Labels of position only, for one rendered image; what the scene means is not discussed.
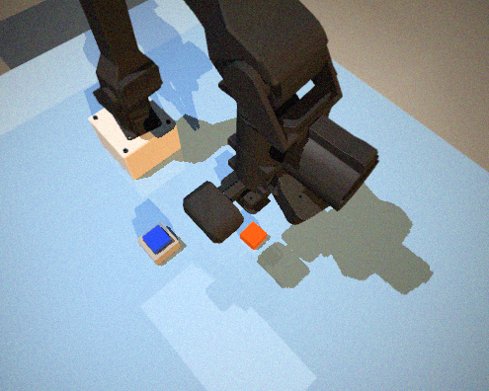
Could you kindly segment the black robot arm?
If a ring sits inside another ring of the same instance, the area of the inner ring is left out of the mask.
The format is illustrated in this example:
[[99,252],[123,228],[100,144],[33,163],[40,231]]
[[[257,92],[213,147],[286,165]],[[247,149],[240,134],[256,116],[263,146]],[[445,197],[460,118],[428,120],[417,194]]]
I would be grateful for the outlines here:
[[[285,155],[263,188],[292,225],[339,211],[379,163],[378,150],[329,119],[343,93],[318,19],[299,0],[183,0],[236,101],[236,139],[258,160]],[[79,0],[101,52],[93,91],[127,140],[162,125],[148,97],[159,66],[141,53],[125,0]],[[312,80],[303,97],[296,92]],[[158,123],[159,122],[159,123]]]

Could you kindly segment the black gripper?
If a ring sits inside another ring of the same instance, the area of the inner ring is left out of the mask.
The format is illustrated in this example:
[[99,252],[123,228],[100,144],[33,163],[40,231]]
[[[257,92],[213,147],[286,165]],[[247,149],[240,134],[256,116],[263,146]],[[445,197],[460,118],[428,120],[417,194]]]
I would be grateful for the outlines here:
[[221,244],[244,222],[240,210],[233,204],[237,201],[248,213],[256,214],[271,201],[263,188],[268,179],[282,165],[285,155],[275,160],[258,160],[244,153],[239,147],[236,132],[228,137],[228,145],[236,154],[228,160],[234,170],[217,188],[205,181],[183,198],[186,214],[215,244]]

